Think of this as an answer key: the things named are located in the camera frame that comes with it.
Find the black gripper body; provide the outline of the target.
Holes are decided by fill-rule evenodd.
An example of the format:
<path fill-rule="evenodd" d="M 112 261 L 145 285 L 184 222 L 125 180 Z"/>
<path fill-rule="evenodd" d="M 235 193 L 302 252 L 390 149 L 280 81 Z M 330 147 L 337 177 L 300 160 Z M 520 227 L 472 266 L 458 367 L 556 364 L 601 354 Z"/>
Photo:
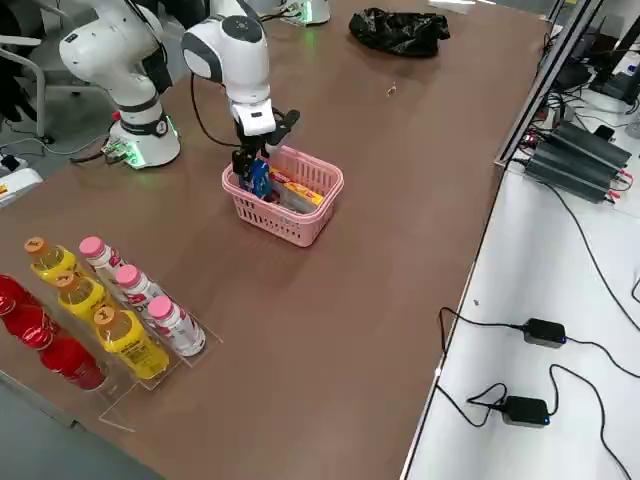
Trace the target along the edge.
<path fill-rule="evenodd" d="M 273 108 L 275 130 L 261 135 L 249 136 L 239 120 L 234 120 L 235 130 L 240 145 L 248 150 L 276 150 L 281 147 L 284 139 L 290 134 L 300 118 L 300 112 L 292 109 L 287 113 Z"/>

